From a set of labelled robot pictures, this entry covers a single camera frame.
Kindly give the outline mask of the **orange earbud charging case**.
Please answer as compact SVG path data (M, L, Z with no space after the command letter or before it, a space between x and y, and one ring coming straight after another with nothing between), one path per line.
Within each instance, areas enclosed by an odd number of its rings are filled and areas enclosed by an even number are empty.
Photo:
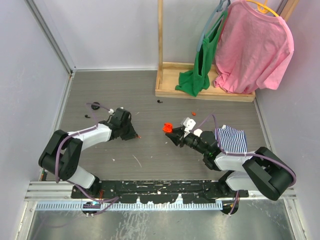
M162 130L165 133L172 133L173 132L173 125L170 122L166 122L166 123L164 123Z

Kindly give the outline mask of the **white earbud charging case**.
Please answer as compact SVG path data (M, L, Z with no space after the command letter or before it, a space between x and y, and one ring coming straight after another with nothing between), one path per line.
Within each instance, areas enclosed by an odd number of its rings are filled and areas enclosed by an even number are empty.
M193 134L196 135L196 136L198 136L198 137L200 137L201 134L202 134L202 132L203 132L203 131L198 128L198 129L196 129L196 130L193 131Z

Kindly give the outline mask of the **blue striped cloth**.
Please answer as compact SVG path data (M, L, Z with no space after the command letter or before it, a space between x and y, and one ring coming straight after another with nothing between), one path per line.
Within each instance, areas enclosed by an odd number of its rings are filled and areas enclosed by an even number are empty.
M215 133L218 146L224 152L234 154L245 154L248 152L247 138L243 130L223 125Z

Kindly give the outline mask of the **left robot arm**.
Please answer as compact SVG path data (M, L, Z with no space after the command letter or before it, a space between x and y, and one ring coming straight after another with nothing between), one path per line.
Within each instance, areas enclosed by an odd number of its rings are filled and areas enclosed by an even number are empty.
M79 186L88 198L95 198L100 193L100 179L79 166L82 151L117 138L128 141L137 137L131 113L117 108L108 120L100 121L92 127L73 132L56 130L38 164L55 175L57 181L69 181Z

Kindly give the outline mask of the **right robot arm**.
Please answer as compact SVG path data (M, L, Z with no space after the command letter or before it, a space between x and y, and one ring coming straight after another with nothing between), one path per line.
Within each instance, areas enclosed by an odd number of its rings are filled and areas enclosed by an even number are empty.
M213 131L187 132L180 126L164 132L176 146L188 146L202 154L210 170L226 172L219 180L219 191L225 197L236 191L259 191L276 201L297 180L293 170L266 147L249 153L224 153Z

